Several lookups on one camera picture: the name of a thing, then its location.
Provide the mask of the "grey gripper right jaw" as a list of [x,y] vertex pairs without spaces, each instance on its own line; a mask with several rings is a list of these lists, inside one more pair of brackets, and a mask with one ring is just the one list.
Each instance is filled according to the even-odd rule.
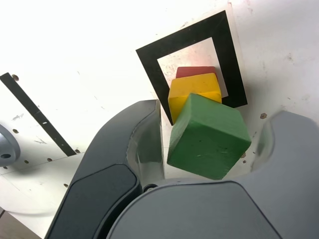
[[166,184],[120,214],[110,239],[316,239],[319,127],[282,111],[267,120],[250,173]]

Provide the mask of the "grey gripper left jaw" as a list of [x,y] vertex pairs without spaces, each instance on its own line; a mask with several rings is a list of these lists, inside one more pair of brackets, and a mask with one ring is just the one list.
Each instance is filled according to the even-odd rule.
[[106,238],[125,207],[145,186],[163,178],[160,102],[139,101],[95,135],[46,237]]

